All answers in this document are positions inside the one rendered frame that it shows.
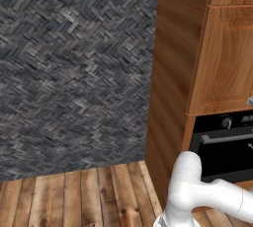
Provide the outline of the large wooden cupboard door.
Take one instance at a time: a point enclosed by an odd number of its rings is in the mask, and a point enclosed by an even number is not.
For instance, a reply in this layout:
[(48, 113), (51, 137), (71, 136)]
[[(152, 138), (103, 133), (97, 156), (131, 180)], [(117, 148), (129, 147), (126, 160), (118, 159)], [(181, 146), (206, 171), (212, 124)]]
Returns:
[(209, 8), (188, 113), (253, 110), (253, 6)]

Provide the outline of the black oven door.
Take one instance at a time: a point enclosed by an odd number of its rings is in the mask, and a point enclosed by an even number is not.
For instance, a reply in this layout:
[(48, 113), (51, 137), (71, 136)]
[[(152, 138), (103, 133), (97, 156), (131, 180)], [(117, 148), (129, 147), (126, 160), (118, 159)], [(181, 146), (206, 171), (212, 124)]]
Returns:
[(215, 179), (223, 179), (230, 183), (253, 180), (253, 138), (214, 144), (204, 144), (201, 141), (203, 135), (218, 138), (251, 133), (253, 133), (253, 126), (195, 131), (190, 151), (201, 158), (201, 180), (207, 183)]

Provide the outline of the grey oven knob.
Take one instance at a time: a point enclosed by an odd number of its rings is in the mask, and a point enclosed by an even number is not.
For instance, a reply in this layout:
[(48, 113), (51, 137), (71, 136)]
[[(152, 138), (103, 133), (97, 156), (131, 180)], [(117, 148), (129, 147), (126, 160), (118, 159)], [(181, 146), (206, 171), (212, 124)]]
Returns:
[(232, 119), (229, 118), (229, 117), (225, 118), (225, 119), (222, 121), (222, 123), (221, 123), (221, 125), (222, 125), (224, 128), (227, 128), (227, 129), (230, 129), (230, 128), (231, 128), (231, 124), (232, 124)]

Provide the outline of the tall wooden cabinet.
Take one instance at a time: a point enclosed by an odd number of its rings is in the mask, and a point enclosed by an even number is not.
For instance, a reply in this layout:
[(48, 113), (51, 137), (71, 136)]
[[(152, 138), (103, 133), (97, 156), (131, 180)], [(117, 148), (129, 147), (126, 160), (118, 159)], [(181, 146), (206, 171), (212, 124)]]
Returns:
[[(145, 164), (161, 203), (173, 166), (190, 150), (198, 116), (188, 113), (210, 0), (158, 0)], [(253, 180), (234, 183), (244, 189)]]

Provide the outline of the black oven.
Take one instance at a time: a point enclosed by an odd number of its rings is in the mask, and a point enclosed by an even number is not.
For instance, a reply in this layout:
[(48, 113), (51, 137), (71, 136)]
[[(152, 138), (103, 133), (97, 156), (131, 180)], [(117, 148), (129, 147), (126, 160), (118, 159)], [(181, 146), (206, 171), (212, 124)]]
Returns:
[(253, 180), (253, 111), (198, 116), (190, 151), (202, 161), (202, 181)]

